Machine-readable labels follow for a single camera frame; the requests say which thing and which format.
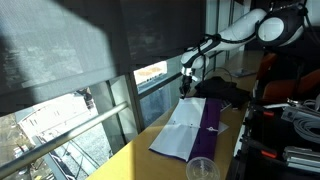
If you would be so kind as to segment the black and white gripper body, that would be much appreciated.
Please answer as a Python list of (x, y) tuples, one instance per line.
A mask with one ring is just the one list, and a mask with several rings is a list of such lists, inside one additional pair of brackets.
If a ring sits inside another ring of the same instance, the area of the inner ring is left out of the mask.
[(192, 83), (192, 77), (194, 75), (194, 70), (192, 68), (185, 68), (181, 69), (182, 74), (182, 85), (189, 86)]

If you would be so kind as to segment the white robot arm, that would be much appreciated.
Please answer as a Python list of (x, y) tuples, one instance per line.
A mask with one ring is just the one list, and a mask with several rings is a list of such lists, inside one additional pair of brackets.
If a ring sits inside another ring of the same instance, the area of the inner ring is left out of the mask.
[(227, 51), (238, 48), (253, 39), (263, 47), (282, 47), (296, 41), (303, 33), (307, 17), (307, 2), (295, 2), (270, 9), (266, 12), (257, 8), (241, 16), (232, 25), (217, 34), (206, 34), (203, 42), (188, 48), (181, 57), (181, 97), (185, 98), (196, 80), (197, 69), (209, 64), (207, 54), (213, 51)]

